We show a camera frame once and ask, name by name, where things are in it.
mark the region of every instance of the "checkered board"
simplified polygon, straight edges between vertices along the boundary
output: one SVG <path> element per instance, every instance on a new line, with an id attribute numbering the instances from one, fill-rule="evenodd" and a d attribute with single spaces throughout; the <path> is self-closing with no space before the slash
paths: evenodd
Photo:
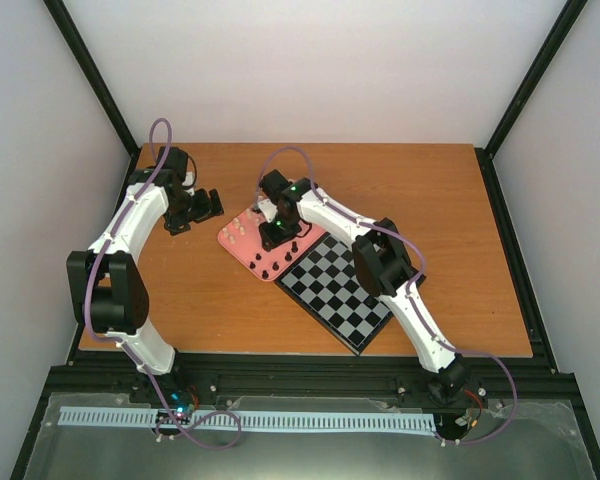
<path id="1" fill-rule="evenodd" d="M 276 283 L 356 355 L 392 316 L 358 283 L 351 250 L 328 233 Z"/>

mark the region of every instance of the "brown table surface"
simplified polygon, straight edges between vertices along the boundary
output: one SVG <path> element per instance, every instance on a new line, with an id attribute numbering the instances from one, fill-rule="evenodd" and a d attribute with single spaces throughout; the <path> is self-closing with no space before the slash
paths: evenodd
<path id="1" fill-rule="evenodd" d="M 172 237 L 159 221 L 140 257 L 150 318 L 181 351 L 350 354 L 273 283 L 258 280 L 217 241 L 253 201 L 258 172 L 277 144 L 177 144 L 196 159 L 198 186 L 217 188 L 225 215 Z M 420 291 L 454 345 L 531 356 L 473 147 L 437 144 L 307 144 L 316 181 L 352 210 L 392 219 L 428 261 Z M 142 149 L 139 166 L 152 162 Z M 273 163 L 307 175 L 302 157 Z M 417 266 L 417 258 L 411 255 Z M 85 335 L 80 348 L 102 348 Z M 414 355 L 395 319 L 365 355 Z"/>

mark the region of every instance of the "black metal frame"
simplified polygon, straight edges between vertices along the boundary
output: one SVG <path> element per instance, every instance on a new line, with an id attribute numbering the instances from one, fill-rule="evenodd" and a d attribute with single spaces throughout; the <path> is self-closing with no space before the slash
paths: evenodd
<path id="1" fill-rule="evenodd" d="M 131 157 L 127 178 L 136 167 L 139 148 L 117 109 L 102 76 L 82 41 L 62 0 L 44 0 L 65 40 L 89 80 L 112 125 Z M 594 471 L 600 479 L 600 449 L 593 433 L 582 396 L 572 374 L 557 372 L 538 304 L 506 202 L 502 195 L 493 159 L 520 115 L 522 108 L 542 78 L 549 63 L 586 4 L 568 0 L 538 52 L 529 71 L 500 120 L 487 146 L 476 148 L 494 219 L 500 234 L 511 278 L 531 342 L 533 357 L 505 359 L 516 379 L 522 399 L 561 399 L 571 402 L 585 440 Z M 54 392 L 124 392 L 136 401 L 157 404 L 157 398 L 144 376 L 120 352 L 82 352 L 77 349 L 82 327 L 78 327 L 66 365 L 52 367 L 31 427 L 24 440 L 12 479 L 22 478 L 35 443 L 49 395 Z M 434 413 L 449 409 L 434 404 L 421 394 L 422 369 L 416 358 L 304 357 L 223 354 L 182 354 L 185 370 L 197 385 L 203 403 L 222 407 L 226 400 L 243 395 L 364 397 L 390 405 L 418 407 Z M 480 385 L 491 398 L 508 398 L 511 390 L 506 377 L 493 362 L 468 359 Z M 405 394 L 398 393 L 407 386 Z"/>

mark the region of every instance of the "white wall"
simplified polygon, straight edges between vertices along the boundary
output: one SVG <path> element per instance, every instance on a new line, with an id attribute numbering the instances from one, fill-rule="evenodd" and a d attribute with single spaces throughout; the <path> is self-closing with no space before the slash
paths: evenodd
<path id="1" fill-rule="evenodd" d="M 133 134 L 484 146 L 564 0 L 68 0 Z"/>
<path id="2" fill-rule="evenodd" d="M 496 156 L 561 370 L 600 443 L 600 0 L 589 2 Z"/>
<path id="3" fill-rule="evenodd" d="M 127 162 L 42 1 L 0 1 L 0 479 L 75 329 L 65 259 L 106 225 Z"/>

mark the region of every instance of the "white perforated rail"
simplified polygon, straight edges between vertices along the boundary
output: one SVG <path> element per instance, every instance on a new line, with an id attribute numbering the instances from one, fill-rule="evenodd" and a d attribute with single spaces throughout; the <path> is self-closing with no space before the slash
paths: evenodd
<path id="1" fill-rule="evenodd" d="M 192 422 L 211 410 L 194 412 Z M 417 413 L 322 413 L 322 412 L 241 412 L 242 429 L 246 432 L 279 433 L 402 433 L 432 435 L 433 415 Z M 58 425 L 93 427 L 155 427 L 163 414 L 157 409 L 61 407 Z M 164 423 L 161 428 L 175 427 Z M 234 430 L 234 421 L 216 415 L 197 428 L 201 430 Z"/>

